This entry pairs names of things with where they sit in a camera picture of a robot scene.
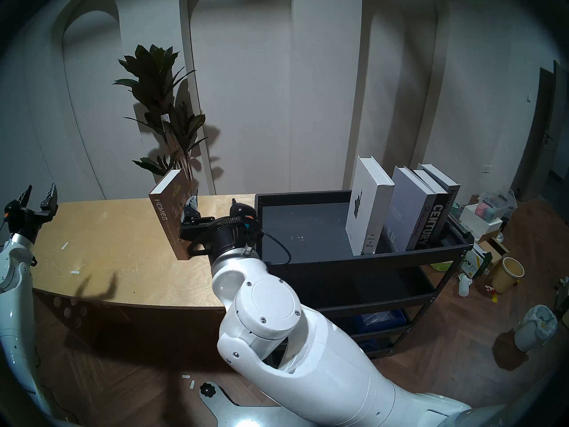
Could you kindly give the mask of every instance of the book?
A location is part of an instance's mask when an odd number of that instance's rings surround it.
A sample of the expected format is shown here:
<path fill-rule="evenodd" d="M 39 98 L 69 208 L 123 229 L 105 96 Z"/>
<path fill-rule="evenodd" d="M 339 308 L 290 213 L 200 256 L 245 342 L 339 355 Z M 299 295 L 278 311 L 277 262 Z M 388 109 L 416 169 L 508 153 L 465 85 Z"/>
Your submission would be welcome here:
<path fill-rule="evenodd" d="M 189 241 L 180 238 L 180 223 L 184 205 L 191 195 L 182 170 L 170 170 L 148 194 L 178 260 L 189 260 L 186 252 Z"/>
<path fill-rule="evenodd" d="M 448 195 L 448 192 L 445 191 L 445 189 L 437 182 L 435 182 L 435 179 L 433 179 L 425 170 L 415 170 L 415 174 L 417 174 L 423 182 L 429 185 L 429 188 L 431 188 L 432 191 L 437 195 L 433 201 L 433 207 L 429 212 L 427 222 L 423 227 L 423 231 L 421 231 L 421 235 L 419 236 L 419 241 L 415 245 L 415 249 L 423 249 L 425 246 L 427 246 L 427 244 L 432 244 L 436 241 L 433 235 L 433 230 L 438 225 L 440 215 L 444 211 L 444 207 L 448 204 L 448 199 L 450 196 Z"/>
<path fill-rule="evenodd" d="M 376 251 L 394 185 L 373 157 L 358 156 L 346 219 L 346 233 L 355 256 Z"/>
<path fill-rule="evenodd" d="M 409 168 L 395 167 L 391 178 L 395 188 L 383 223 L 383 234 L 394 252 L 412 250 L 419 241 L 437 195 Z"/>
<path fill-rule="evenodd" d="M 447 204 L 444 206 L 444 210 L 440 215 L 440 220 L 433 230 L 433 239 L 438 240 L 440 236 L 440 232 L 443 230 L 443 226 L 447 221 L 447 217 L 452 210 L 452 205 L 456 200 L 456 195 L 459 193 L 460 183 L 456 183 L 450 177 L 448 177 L 445 173 L 437 169 L 434 165 L 430 163 L 419 164 L 418 170 L 425 170 L 437 183 L 442 186 L 448 192 L 448 201 Z"/>

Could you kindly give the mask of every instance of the scratch on desk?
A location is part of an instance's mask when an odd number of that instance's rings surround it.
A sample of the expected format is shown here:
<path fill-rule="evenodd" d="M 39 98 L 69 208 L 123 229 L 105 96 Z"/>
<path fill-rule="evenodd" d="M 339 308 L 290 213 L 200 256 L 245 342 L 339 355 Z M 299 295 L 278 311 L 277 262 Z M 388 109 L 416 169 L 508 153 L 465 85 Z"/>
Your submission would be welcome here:
<path fill-rule="evenodd" d="M 61 272 L 61 275 L 55 278 L 61 278 L 61 277 L 65 277 L 65 274 L 63 273 L 63 271 L 61 269 L 59 269 L 59 267 L 52 261 L 52 263 L 54 264 L 54 266 L 58 269 L 59 272 Z"/>

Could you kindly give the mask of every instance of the shelf rack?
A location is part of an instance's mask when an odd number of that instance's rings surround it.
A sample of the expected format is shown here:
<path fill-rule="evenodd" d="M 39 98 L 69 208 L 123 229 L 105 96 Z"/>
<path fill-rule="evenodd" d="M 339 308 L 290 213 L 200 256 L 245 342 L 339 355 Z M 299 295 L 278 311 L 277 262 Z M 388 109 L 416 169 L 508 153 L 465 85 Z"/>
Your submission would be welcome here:
<path fill-rule="evenodd" d="M 284 279 L 303 305 L 321 312 L 355 341 L 376 340 L 370 358 L 394 353 L 425 314 L 461 260 L 473 238 L 448 219 L 439 242 L 427 249 L 394 253 L 381 238 L 375 254 L 354 256 L 345 232 L 351 191 L 261 194 L 255 208 L 262 228 L 278 239 L 292 255 L 267 238 L 257 253 L 269 273 Z M 452 261 L 437 285 L 423 265 Z M 412 318 L 406 308 L 420 306 Z M 346 317 L 402 309 L 406 324 L 386 330 L 357 333 Z M 391 342 L 392 336 L 398 338 Z"/>

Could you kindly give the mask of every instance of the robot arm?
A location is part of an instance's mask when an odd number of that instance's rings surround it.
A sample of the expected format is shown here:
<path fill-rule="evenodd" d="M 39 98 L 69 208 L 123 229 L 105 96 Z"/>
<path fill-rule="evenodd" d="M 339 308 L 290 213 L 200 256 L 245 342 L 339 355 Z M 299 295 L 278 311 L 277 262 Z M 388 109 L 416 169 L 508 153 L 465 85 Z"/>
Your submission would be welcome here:
<path fill-rule="evenodd" d="M 224 225 L 202 227 L 197 236 L 188 235 L 197 216 L 185 214 L 193 219 L 182 225 L 181 237 L 193 240 L 188 253 L 202 243 L 199 253 L 209 255 L 212 288 L 226 309 L 217 349 L 233 369 L 319 425 L 436 426 L 470 408 L 438 395 L 409 393 L 383 377 L 344 331 L 302 306 L 288 284 L 268 273 L 252 249 L 263 234 L 254 210 L 235 202 L 232 210 L 229 218 L 198 218 Z M 279 367 L 263 363 L 286 338 Z"/>

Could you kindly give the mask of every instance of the white book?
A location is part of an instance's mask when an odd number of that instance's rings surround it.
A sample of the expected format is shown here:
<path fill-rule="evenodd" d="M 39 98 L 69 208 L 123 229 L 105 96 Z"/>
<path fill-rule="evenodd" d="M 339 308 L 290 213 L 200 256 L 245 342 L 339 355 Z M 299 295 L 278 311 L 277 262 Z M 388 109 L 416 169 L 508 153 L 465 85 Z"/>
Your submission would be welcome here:
<path fill-rule="evenodd" d="M 459 193 L 460 183 L 456 183 L 445 173 L 430 163 L 419 164 L 419 167 L 417 169 L 425 170 L 433 179 L 437 181 L 440 186 L 442 186 L 448 192 L 447 203 L 432 234 L 433 239 L 437 240 L 439 238 L 440 232 L 443 230 L 444 223 L 447 221 L 448 214 L 452 210 L 452 205 L 456 200 L 456 195 Z"/>
<path fill-rule="evenodd" d="M 383 223 L 383 234 L 394 252 L 415 249 L 437 195 L 408 168 L 393 170 L 395 189 Z"/>
<path fill-rule="evenodd" d="M 393 181 L 373 157 L 358 156 L 346 219 L 346 233 L 355 256 L 376 251 L 393 187 Z"/>

